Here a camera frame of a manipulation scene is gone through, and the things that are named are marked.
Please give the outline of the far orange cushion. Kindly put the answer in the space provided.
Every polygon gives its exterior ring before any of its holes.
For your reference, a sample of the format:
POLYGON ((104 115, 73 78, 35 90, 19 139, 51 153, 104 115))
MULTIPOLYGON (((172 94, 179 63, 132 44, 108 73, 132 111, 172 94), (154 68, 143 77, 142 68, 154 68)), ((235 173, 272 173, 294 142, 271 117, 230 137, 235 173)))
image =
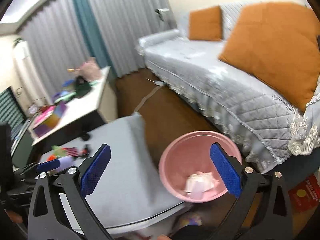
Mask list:
POLYGON ((222 12, 220 6, 189 13, 190 40, 220 41, 222 39, 222 12))

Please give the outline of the orange cushion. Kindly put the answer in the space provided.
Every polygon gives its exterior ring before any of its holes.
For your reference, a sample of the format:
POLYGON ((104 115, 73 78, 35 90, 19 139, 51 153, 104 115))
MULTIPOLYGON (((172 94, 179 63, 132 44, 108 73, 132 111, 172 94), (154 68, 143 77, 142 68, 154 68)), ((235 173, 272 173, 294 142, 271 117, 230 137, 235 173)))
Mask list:
POLYGON ((222 12, 220 6, 189 13, 190 40, 220 41, 222 39, 222 12))
POLYGON ((242 8, 219 60, 253 75, 305 111, 319 77, 319 19, 290 2, 242 8))

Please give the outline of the white air conditioner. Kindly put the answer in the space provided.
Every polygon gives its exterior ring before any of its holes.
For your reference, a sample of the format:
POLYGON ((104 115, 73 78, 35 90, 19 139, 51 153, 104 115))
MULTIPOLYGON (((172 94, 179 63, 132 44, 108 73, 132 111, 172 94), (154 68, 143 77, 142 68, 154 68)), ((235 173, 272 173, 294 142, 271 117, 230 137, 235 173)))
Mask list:
POLYGON ((27 91, 30 101, 40 107, 50 105, 52 101, 37 72, 28 43, 20 40, 14 46, 13 52, 18 74, 22 79, 23 87, 27 91))

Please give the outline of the black red snack wrapper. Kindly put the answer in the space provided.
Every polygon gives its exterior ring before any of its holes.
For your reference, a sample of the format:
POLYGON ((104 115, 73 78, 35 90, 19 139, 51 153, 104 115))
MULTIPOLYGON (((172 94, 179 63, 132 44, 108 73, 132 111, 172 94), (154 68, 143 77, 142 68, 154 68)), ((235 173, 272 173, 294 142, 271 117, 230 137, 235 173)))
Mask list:
POLYGON ((89 144, 86 144, 80 152, 80 157, 81 158, 88 158, 90 152, 91 152, 91 150, 90 150, 89 144))

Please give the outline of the white marble coffee table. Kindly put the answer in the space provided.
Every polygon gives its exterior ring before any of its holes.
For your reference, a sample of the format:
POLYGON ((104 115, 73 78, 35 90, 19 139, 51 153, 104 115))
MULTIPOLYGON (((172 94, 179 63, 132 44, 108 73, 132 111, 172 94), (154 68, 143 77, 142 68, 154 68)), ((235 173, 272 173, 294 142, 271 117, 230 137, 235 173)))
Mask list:
POLYGON ((35 146, 50 135, 60 131, 72 122, 97 111, 105 122, 111 122, 118 117, 117 97, 107 78, 110 67, 101 70, 102 76, 92 87, 91 91, 82 98, 76 98, 66 104, 67 109, 58 124, 41 137, 35 137, 32 145, 35 146))

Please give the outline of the white floor lamp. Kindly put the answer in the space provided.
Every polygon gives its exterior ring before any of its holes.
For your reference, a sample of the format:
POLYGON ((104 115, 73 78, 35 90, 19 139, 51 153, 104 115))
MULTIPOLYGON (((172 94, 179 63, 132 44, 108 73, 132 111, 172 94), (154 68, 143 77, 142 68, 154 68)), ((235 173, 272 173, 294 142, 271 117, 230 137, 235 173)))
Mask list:
POLYGON ((160 31, 175 28, 174 16, 169 8, 157 8, 154 12, 159 20, 160 31))

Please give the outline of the black pink patterned wrapper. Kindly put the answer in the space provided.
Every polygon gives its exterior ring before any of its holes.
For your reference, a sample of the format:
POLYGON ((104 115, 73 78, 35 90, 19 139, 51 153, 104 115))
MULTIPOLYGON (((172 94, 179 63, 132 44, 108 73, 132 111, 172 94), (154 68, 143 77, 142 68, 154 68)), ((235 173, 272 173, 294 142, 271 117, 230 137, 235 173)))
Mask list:
POLYGON ((74 159, 79 157, 79 151, 76 147, 66 147, 66 148, 64 148, 64 151, 68 156, 70 156, 74 159))

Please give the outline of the purple foam net sleeve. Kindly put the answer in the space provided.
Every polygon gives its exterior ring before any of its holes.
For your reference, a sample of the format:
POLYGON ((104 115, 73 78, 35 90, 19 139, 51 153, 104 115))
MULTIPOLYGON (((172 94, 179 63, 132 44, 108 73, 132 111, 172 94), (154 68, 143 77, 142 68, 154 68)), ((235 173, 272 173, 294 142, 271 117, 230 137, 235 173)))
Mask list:
POLYGON ((71 156, 65 156, 65 157, 59 158, 58 161, 60 165, 56 169, 56 172, 63 171, 74 165, 74 159, 71 156))

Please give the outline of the television with checked cover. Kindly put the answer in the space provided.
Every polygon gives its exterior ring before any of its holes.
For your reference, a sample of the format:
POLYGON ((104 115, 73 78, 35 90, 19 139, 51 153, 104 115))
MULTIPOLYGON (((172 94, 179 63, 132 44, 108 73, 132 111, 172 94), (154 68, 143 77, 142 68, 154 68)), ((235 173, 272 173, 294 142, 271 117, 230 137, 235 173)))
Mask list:
POLYGON ((0 119, 1 122, 7 122, 10 125, 12 140, 15 140, 18 136, 27 120, 27 116, 18 103, 11 87, 8 87, 0 94, 0 119))

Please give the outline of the orange plastic bag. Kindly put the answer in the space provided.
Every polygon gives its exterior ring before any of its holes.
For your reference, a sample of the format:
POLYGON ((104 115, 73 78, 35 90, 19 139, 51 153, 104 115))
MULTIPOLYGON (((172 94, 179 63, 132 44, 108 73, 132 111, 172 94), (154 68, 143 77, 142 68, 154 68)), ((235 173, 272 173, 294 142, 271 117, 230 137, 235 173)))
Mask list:
POLYGON ((52 154, 47 158, 47 161, 52 161, 52 160, 55 160, 55 159, 57 159, 57 156, 52 154))

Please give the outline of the grey quilted sofa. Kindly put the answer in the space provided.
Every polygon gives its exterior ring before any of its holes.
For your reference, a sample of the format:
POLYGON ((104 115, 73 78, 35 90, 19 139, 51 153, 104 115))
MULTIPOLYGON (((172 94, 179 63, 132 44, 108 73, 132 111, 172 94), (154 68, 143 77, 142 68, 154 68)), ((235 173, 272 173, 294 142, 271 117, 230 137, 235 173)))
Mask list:
POLYGON ((176 29, 139 38, 145 65, 240 145, 246 160, 268 172, 287 160, 298 163, 319 149, 319 92, 306 113, 255 77, 218 59, 243 4, 223 4, 222 40, 191 41, 189 17, 176 29))

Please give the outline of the teal curtain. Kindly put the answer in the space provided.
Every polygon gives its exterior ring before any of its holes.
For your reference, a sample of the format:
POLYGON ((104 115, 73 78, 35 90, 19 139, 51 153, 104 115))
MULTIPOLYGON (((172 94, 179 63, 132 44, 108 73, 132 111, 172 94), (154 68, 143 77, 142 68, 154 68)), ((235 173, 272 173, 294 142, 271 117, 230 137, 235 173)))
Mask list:
POLYGON ((78 24, 89 54, 95 57, 100 68, 110 67, 110 79, 117 78, 113 62, 101 35, 89 0, 72 0, 78 24))

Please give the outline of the pink woven basket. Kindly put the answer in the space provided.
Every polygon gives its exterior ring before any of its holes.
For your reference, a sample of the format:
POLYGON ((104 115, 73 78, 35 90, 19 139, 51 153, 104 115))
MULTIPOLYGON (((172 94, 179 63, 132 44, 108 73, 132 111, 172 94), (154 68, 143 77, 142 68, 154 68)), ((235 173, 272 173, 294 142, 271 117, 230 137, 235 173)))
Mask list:
POLYGON ((87 82, 97 81, 102 77, 101 69, 97 64, 95 57, 90 57, 88 61, 80 66, 79 75, 87 82))

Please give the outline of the pink plastic trash bin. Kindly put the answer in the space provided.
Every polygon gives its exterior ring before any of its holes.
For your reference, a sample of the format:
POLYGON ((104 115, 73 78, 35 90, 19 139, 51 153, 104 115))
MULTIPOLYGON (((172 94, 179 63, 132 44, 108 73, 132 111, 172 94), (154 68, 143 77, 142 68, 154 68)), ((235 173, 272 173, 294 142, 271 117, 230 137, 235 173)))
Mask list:
POLYGON ((175 139, 164 150, 159 162, 159 176, 162 184, 173 196, 185 202, 203 203, 227 193, 227 188, 210 159, 210 147, 216 142, 228 155, 242 163, 236 144, 225 135, 213 131, 187 133, 175 139), (197 172, 212 173, 215 186, 204 192, 201 199, 192 199, 184 188, 187 178, 197 172))

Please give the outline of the green snack bag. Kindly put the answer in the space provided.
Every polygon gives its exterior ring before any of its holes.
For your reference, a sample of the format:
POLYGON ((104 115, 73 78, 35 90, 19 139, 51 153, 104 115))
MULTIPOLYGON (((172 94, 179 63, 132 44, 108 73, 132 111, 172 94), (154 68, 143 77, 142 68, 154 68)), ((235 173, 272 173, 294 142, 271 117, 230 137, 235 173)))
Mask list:
POLYGON ((53 146, 52 150, 53 150, 53 155, 56 156, 57 158, 62 158, 67 155, 66 150, 61 146, 53 146))

